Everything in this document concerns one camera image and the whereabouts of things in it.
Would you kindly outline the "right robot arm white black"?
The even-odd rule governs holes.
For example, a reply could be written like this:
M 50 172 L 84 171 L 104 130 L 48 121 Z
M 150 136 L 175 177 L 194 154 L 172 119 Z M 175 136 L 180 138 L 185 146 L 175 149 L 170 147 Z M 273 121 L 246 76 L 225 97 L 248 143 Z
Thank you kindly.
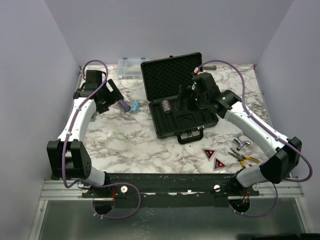
M 230 191 L 241 196 L 248 187 L 263 182 L 280 183 L 298 165 L 302 141 L 274 130 L 264 121 L 256 123 L 259 117 L 245 110 L 241 98 L 231 90 L 220 91 L 213 76 L 204 72 L 193 77 L 189 85 L 178 87 L 176 109 L 178 111 L 204 111 L 217 114 L 238 127 L 255 142 L 268 160 L 244 168 L 230 183 Z

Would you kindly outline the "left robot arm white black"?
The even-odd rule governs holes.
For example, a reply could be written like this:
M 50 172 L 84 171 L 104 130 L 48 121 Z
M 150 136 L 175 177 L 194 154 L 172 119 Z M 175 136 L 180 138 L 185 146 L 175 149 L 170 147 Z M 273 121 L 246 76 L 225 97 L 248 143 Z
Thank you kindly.
M 101 198 L 107 197 L 111 185 L 106 173 L 92 166 L 84 139 L 92 117 L 107 112 L 110 106 L 123 100 L 123 95 L 112 79 L 103 80 L 107 73 L 87 70 L 85 81 L 73 94 L 72 111 L 57 140 L 46 146 L 54 177 L 64 181 L 76 179 L 94 185 L 93 191 Z

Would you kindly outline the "black poker set case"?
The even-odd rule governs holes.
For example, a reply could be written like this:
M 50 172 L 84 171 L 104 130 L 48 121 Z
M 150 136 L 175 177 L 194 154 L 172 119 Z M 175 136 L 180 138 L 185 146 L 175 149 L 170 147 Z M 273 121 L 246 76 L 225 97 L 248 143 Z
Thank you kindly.
M 185 100 L 178 107 L 180 87 L 192 85 L 192 73 L 201 64 L 200 52 L 141 63 L 149 111 L 159 139 L 177 137 L 180 144 L 189 144 L 200 141 L 204 129 L 217 125 L 218 117 L 208 110 L 190 111 Z

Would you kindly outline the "purple poker chip stack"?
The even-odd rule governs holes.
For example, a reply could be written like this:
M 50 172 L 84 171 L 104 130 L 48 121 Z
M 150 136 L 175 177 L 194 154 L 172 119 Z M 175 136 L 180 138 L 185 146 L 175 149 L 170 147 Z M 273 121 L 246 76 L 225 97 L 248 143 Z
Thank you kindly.
M 131 106 L 124 100 L 120 99 L 117 104 L 125 111 L 128 112 L 131 110 Z

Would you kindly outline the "light blue poker chip stack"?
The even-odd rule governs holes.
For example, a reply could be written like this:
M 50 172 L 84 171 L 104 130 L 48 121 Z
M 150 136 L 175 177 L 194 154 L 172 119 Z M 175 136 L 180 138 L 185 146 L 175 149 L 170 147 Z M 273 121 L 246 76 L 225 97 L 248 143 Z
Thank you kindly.
M 135 100 L 133 103 L 132 103 L 132 106 L 131 106 L 131 111 L 133 113 L 137 113 L 140 109 L 140 106 L 141 106 L 141 103 L 139 100 Z

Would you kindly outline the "clear plastic organizer box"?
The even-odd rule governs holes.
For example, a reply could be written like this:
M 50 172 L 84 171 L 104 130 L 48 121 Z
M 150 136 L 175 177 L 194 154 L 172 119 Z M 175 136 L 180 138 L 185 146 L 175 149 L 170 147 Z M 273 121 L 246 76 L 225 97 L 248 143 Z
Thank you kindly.
M 149 58 L 121 58 L 117 62 L 118 79 L 142 79 L 141 64 Z

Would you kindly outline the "dark metal cylinder rod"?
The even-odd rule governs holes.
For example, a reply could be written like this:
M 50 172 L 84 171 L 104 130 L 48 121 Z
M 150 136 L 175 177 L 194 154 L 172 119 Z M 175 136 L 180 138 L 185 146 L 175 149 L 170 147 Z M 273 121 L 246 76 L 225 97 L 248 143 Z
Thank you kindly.
M 202 67 L 204 71 L 216 71 L 217 66 L 216 65 L 205 65 Z

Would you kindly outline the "upper triangular red black card box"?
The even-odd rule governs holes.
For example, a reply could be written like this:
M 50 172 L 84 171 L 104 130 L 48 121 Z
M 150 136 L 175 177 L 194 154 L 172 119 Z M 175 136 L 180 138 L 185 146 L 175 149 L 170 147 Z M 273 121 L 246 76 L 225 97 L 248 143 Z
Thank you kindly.
M 208 161 L 210 161 L 212 159 L 212 157 L 215 155 L 215 150 L 214 149 L 207 149 L 207 148 L 203 148 L 202 149 L 206 158 L 208 159 Z

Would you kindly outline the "triangular red black card box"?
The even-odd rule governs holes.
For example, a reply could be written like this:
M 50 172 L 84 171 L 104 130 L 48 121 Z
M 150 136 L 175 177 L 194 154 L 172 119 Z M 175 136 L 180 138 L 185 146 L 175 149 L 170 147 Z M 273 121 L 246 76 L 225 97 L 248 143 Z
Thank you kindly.
M 214 166 L 213 166 L 214 171 L 225 168 L 226 166 L 227 165 L 224 164 L 220 159 L 218 159 L 217 157 L 214 158 Z
M 203 148 L 202 149 L 206 158 L 208 159 L 208 161 L 210 161 L 212 159 L 212 157 L 215 155 L 215 150 L 214 149 L 207 149 L 207 148 Z

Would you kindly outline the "lower triangular red black card box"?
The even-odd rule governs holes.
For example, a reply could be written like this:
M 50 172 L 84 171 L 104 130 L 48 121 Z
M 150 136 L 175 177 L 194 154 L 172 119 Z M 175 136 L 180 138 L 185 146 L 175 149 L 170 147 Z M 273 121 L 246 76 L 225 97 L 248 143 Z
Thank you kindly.
M 226 166 L 227 165 L 224 164 L 220 159 L 218 159 L 217 157 L 214 158 L 214 166 L 213 166 L 214 171 L 225 168 Z

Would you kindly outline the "yellow handled pliers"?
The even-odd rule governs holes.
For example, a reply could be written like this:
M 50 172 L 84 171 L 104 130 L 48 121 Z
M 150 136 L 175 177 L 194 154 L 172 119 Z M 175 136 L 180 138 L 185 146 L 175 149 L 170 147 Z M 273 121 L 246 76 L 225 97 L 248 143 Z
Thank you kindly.
M 259 164 L 259 163 L 260 163 L 260 161 L 259 161 L 258 159 L 255 159 L 255 158 L 250 157 L 250 156 L 244 156 L 244 155 L 238 153 L 236 150 L 234 150 L 234 149 L 232 149 L 232 148 L 230 148 L 230 150 L 231 150 L 231 152 L 229 151 L 228 153 L 229 153 L 230 155 L 232 155 L 234 158 L 236 158 L 236 159 L 239 161 L 240 165 L 241 165 L 243 168 L 246 168 L 245 160 L 254 162 L 254 163 L 256 163 L 256 164 Z

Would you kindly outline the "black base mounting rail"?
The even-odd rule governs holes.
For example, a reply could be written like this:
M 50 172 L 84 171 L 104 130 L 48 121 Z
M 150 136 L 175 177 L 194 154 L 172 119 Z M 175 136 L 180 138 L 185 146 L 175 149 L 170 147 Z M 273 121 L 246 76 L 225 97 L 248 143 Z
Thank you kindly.
M 82 197 L 115 201 L 117 208 L 228 207 L 228 198 L 259 195 L 236 185 L 228 173 L 108 173 L 106 188 L 90 187 Z

